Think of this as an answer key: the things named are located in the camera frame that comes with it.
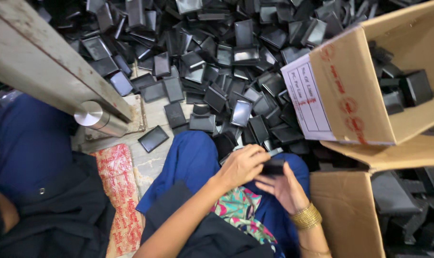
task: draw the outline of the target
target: blue fabric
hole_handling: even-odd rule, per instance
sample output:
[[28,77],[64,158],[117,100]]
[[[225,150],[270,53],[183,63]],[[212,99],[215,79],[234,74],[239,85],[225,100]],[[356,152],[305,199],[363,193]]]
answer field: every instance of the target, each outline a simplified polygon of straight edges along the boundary
[[72,164],[73,117],[22,94],[0,111],[0,192],[13,203]]
[[[299,156],[288,153],[281,153],[273,158],[283,158],[289,163],[306,195],[310,197],[306,163]],[[190,191],[196,193],[219,169],[217,149],[212,139],[201,131],[182,132],[174,137],[162,172],[142,197],[136,210],[145,214],[152,203],[178,180],[185,181]],[[286,257],[299,257],[296,228],[276,197],[259,190],[254,182],[246,184],[245,187],[262,195],[255,218],[274,235]]]

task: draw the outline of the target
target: white label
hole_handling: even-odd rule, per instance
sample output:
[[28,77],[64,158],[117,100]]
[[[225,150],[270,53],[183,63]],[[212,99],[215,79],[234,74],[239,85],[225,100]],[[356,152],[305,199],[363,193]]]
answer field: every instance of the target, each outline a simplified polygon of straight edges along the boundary
[[316,86],[309,55],[281,68],[301,130],[308,140],[336,140]]

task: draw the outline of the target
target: floral fabric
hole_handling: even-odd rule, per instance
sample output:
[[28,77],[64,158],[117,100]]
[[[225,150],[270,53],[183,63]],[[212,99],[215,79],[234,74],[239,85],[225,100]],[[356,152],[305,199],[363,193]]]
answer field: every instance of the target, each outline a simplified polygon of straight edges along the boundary
[[261,196],[240,186],[222,196],[211,209],[220,218],[257,239],[260,244],[270,243],[275,253],[282,254],[271,232],[255,219],[255,211],[260,205]]

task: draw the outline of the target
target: bangle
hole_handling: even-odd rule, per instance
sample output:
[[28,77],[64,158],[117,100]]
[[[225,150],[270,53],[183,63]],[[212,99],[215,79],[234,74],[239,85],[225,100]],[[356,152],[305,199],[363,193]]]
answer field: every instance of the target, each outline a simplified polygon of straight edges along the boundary
[[322,216],[312,203],[299,213],[290,215],[290,219],[298,230],[310,229],[322,223]]
[[311,250],[308,250],[308,249],[302,247],[301,245],[300,245],[300,248],[303,249],[303,250],[305,250],[305,251],[307,251],[307,252],[310,253],[310,254],[313,254],[314,256],[329,256],[329,255],[332,254],[332,253],[330,252],[330,250],[328,250],[328,251],[322,253],[322,252],[313,252],[313,251],[311,251]]

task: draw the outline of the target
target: metal flask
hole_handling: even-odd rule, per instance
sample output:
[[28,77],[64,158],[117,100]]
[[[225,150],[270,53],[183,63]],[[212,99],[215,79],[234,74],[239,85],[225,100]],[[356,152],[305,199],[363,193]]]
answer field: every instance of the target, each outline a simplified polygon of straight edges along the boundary
[[122,137],[128,131],[127,123],[110,114],[94,101],[83,102],[75,111],[74,118],[79,125],[114,137]]

